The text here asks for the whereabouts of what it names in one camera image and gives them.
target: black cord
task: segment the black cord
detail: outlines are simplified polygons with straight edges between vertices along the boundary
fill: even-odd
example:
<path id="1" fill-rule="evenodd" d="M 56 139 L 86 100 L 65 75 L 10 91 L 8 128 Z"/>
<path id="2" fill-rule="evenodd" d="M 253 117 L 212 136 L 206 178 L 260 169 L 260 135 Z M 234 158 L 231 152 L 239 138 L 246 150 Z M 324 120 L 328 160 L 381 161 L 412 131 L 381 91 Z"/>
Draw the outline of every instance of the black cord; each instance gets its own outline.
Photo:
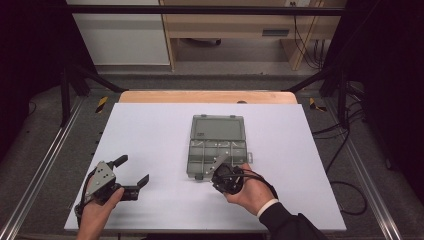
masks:
<path id="1" fill-rule="evenodd" d="M 367 201 L 367 198 L 365 197 L 365 194 L 361 191 L 361 189 L 359 189 L 358 187 L 356 187 L 353 184 L 350 184 L 350 183 L 347 183 L 347 182 L 343 182 L 343 181 L 330 181 L 330 184 L 331 185 L 340 184 L 340 185 L 349 186 L 349 187 L 355 189 L 361 195 L 362 199 L 364 200 L 364 207 L 362 208 L 361 211 L 359 211 L 359 212 L 349 212 L 349 211 L 345 211 L 345 210 L 341 209 L 340 212 L 346 213 L 346 214 L 349 214 L 349 215 L 353 215 L 353 216 L 359 216 L 359 215 L 364 214 L 367 211 L 367 209 L 368 209 L 368 201 Z"/>
<path id="2" fill-rule="evenodd" d="M 354 103 L 350 104 L 348 108 L 346 108 L 346 115 L 347 115 L 346 116 L 346 119 L 348 120 L 347 121 L 347 130 L 345 132 L 342 132 L 342 133 L 339 134 L 339 135 L 343 135 L 343 134 L 346 133 L 346 136 L 345 136 L 342 144 L 340 145 L 339 149 L 337 150 L 337 152 L 334 154 L 333 158 L 331 159 L 330 164 L 328 164 L 328 166 L 325 168 L 325 174 L 326 175 L 328 175 L 328 172 L 329 172 L 331 166 L 333 165 L 333 163 L 336 160 L 337 156 L 339 155 L 340 151 L 343 149 L 343 146 L 346 144 L 347 139 L 349 138 L 350 124 L 357 120 L 354 117 L 356 117 L 357 115 L 363 113 L 363 109 L 359 109 L 359 110 L 357 110 L 357 111 L 355 111 L 355 112 L 353 112 L 353 113 L 351 113 L 349 115 L 350 107 L 352 107 L 353 105 L 358 104 L 360 102 L 361 101 L 354 102 Z M 315 135 L 321 134 L 321 133 L 324 133 L 324 132 L 328 132 L 328 131 L 331 131 L 331 130 L 334 130 L 334 129 L 340 127 L 340 126 L 341 126 L 340 123 L 335 124 L 335 125 L 333 125 L 331 127 L 328 127 L 326 129 L 323 129 L 323 130 L 320 130 L 320 131 L 315 132 Z M 347 183 L 347 182 L 343 182 L 343 181 L 330 181 L 330 184 L 332 184 L 332 185 L 334 185 L 334 184 L 340 184 L 340 185 L 349 186 L 349 187 L 355 189 L 361 195 L 361 197 L 362 197 L 362 199 L 364 201 L 364 207 L 359 212 L 350 212 L 350 211 L 346 211 L 344 209 L 340 209 L 340 212 L 345 213 L 345 214 L 348 214 L 348 215 L 359 216 L 359 215 L 364 214 L 367 211 L 367 209 L 368 209 L 368 201 L 367 201 L 367 198 L 365 197 L 365 194 L 361 191 L 361 189 L 359 189 L 358 187 L 356 187 L 355 185 L 353 185 L 351 183 Z"/>
<path id="3" fill-rule="evenodd" d="M 318 68 L 322 70 L 322 67 L 324 65 L 324 46 L 325 46 L 325 40 L 321 40 L 321 49 L 320 54 L 317 56 L 318 53 L 318 43 L 319 40 L 315 40 L 314 44 L 314 61 L 318 65 Z"/>
<path id="4" fill-rule="evenodd" d="M 340 135 L 345 134 L 346 132 L 347 131 L 344 131 L 344 132 L 341 132 L 341 133 L 338 133 L 336 135 L 332 135 L 332 136 L 329 136 L 329 137 L 314 137 L 314 139 L 333 139 L 333 138 L 336 138 L 336 137 L 338 137 Z"/>
<path id="5" fill-rule="evenodd" d="M 96 169 L 97 169 L 97 167 L 96 168 L 94 168 L 94 170 L 93 171 L 91 171 L 89 174 L 88 174 L 88 176 L 87 176 L 87 178 L 85 179 L 85 183 L 84 183 L 84 187 L 83 187 L 83 189 L 82 189 L 82 193 L 81 193 L 81 200 L 80 200 L 80 204 L 79 204 L 79 215 L 82 217 L 82 213 L 84 212 L 84 207 L 85 207 L 85 205 L 86 205 L 86 203 L 85 203 L 85 193 L 87 192 L 87 186 L 88 186 L 88 182 L 90 181 L 90 179 L 91 179 L 91 177 L 94 175 L 94 173 L 96 172 Z M 80 226 L 80 224 L 81 224 L 81 217 L 78 217 L 77 216 L 77 221 L 78 221 L 78 227 Z"/>
<path id="6" fill-rule="evenodd" d="M 309 63 L 309 61 L 312 61 L 311 56 L 309 55 L 308 49 L 306 48 L 306 44 L 303 42 L 302 36 L 300 36 L 299 31 L 297 30 L 297 21 L 296 21 L 296 15 L 293 15 L 293 19 L 294 19 L 294 43 L 296 44 L 297 49 L 299 49 L 300 53 L 302 54 L 302 56 L 305 57 L 305 61 L 308 64 L 309 67 L 314 68 L 314 69 L 318 69 L 318 67 L 316 66 L 311 66 L 311 64 Z M 297 44 L 297 39 L 296 39 L 296 34 L 299 35 L 300 41 L 302 42 L 303 46 L 305 47 L 305 52 L 302 51 L 302 49 L 299 47 L 299 44 Z"/>
<path id="7" fill-rule="evenodd" d="M 31 116 L 37 109 L 37 104 L 35 102 L 30 101 L 29 103 L 32 103 L 34 105 L 34 109 L 32 109 L 31 112 L 28 113 L 27 117 Z"/>
<path id="8" fill-rule="evenodd" d="M 243 169 L 243 171 L 249 171 L 249 172 L 251 172 L 251 173 L 254 173 L 254 174 L 256 174 L 254 171 L 252 171 L 252 170 L 248 170 L 248 169 Z M 252 178 L 252 179 L 255 179 L 255 180 L 258 180 L 258 181 L 261 181 L 261 182 L 263 182 L 268 188 L 269 188 L 269 190 L 271 190 L 271 192 L 272 192 L 272 195 L 274 195 L 274 197 L 276 198 L 276 199 L 278 199 L 278 194 L 277 194 L 277 192 L 275 191 L 275 189 L 274 189 L 274 187 L 270 184 L 270 183 L 268 183 L 266 180 L 265 180 L 265 178 L 263 178 L 261 175 L 259 175 L 259 174 L 257 174 L 257 175 L 251 175 L 251 174 L 225 174 L 225 175 L 222 175 L 222 176 L 220 176 L 220 178 L 221 179 L 230 179 L 230 178 L 234 178 L 234 177 L 246 177 L 246 178 Z"/>

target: hand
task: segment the hand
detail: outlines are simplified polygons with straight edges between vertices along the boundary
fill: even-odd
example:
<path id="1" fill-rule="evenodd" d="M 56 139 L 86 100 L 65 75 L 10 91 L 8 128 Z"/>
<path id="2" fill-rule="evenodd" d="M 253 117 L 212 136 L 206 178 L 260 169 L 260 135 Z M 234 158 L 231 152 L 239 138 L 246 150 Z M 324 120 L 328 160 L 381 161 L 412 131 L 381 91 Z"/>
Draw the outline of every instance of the hand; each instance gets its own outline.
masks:
<path id="1" fill-rule="evenodd" d="M 116 190 L 103 206 L 97 204 L 95 200 L 85 205 L 77 240 L 99 239 L 110 213 L 121 200 L 122 195 L 124 195 L 124 188 Z"/>
<path id="2" fill-rule="evenodd" d="M 252 170 L 247 163 L 244 163 L 241 168 Z M 245 171 L 245 174 L 254 175 L 249 171 Z M 243 188 L 239 193 L 234 195 L 224 193 L 224 196 L 229 203 L 238 204 L 255 216 L 269 200 L 274 199 L 274 195 L 265 183 L 249 177 L 244 177 Z"/>

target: wooden tabletop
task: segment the wooden tabletop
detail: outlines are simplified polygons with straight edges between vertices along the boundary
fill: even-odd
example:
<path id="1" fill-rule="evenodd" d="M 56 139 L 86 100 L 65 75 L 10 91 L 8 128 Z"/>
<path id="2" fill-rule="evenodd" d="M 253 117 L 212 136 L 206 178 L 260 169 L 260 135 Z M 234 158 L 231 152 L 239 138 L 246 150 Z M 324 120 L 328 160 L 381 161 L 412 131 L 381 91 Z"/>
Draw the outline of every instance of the wooden tabletop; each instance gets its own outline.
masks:
<path id="1" fill-rule="evenodd" d="M 275 91 L 126 91 L 119 102 L 297 104 L 293 93 Z"/>

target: white shirt cuff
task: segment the white shirt cuff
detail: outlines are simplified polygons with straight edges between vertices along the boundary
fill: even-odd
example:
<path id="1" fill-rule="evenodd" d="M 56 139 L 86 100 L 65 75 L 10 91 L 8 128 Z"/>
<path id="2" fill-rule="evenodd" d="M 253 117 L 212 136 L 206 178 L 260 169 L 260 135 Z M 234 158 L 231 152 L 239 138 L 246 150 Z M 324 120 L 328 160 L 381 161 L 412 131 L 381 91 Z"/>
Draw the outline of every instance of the white shirt cuff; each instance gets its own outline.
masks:
<path id="1" fill-rule="evenodd" d="M 261 209 L 259 209 L 259 212 L 258 212 L 258 214 L 256 214 L 256 217 L 260 218 L 262 213 L 265 212 L 265 210 L 267 210 L 272 204 L 277 203 L 277 202 L 278 202 L 278 199 L 275 199 L 275 198 L 269 200 L 267 203 L 265 203 L 265 205 L 263 205 L 261 207 Z"/>

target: electronic device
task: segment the electronic device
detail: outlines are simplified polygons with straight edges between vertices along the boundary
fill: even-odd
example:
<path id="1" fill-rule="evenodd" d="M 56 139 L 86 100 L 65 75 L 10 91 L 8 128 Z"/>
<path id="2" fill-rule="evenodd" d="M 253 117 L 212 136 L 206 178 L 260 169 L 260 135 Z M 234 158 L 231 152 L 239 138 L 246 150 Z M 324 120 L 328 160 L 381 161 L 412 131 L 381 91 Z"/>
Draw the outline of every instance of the electronic device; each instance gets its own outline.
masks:
<path id="1" fill-rule="evenodd" d="M 96 168 L 88 174 L 81 194 L 81 201 L 74 209 L 78 225 L 81 222 L 81 216 L 87 203 L 95 200 L 97 203 L 103 205 L 109 200 L 112 194 L 121 187 L 124 188 L 124 195 L 121 201 L 138 200 L 140 189 L 149 182 L 149 174 L 138 181 L 135 186 L 122 186 L 116 183 L 116 175 L 113 173 L 113 167 L 119 167 L 127 160 L 128 155 L 122 155 L 115 161 L 108 163 L 101 161 L 97 164 Z"/>

